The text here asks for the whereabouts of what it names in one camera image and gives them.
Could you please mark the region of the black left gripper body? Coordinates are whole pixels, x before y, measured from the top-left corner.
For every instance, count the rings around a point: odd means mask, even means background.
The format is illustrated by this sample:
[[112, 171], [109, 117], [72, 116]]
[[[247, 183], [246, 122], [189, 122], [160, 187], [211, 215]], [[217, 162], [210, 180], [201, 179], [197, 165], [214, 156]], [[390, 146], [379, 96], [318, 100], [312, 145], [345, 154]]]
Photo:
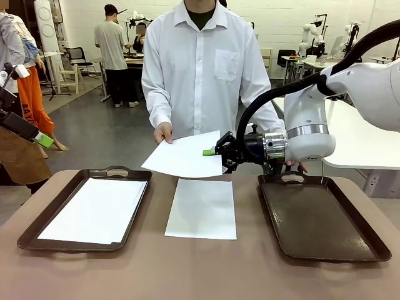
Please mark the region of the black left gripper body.
[[1, 114], [18, 113], [16, 101], [18, 97], [1, 86]]

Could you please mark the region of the person's right hand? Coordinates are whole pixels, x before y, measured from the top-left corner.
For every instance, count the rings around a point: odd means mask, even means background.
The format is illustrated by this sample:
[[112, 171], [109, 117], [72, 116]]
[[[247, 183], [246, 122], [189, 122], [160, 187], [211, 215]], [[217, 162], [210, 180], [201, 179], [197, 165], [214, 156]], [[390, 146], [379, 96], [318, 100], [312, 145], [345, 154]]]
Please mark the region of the person's right hand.
[[169, 122], [160, 123], [154, 130], [154, 140], [157, 145], [166, 141], [168, 144], [173, 143], [173, 127]]

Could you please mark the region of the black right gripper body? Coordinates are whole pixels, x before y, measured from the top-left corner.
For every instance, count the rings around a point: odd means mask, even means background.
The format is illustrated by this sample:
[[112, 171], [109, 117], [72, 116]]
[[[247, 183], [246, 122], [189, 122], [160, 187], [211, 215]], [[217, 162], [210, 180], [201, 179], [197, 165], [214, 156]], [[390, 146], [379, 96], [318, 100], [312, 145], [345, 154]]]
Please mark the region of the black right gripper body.
[[264, 164], [265, 163], [265, 150], [264, 150], [264, 134], [263, 133], [249, 133], [244, 135], [244, 143], [252, 154], [243, 151], [243, 158], [245, 163]]

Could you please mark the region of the person's left hand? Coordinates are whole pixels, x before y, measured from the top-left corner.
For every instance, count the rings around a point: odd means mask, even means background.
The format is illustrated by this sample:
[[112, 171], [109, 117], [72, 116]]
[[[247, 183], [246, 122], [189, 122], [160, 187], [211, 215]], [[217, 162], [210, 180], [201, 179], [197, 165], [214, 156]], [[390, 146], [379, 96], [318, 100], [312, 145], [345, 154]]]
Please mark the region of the person's left hand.
[[296, 171], [300, 173], [308, 173], [308, 169], [304, 162], [287, 161], [284, 163], [284, 171], [289, 172], [292, 168], [296, 167]]

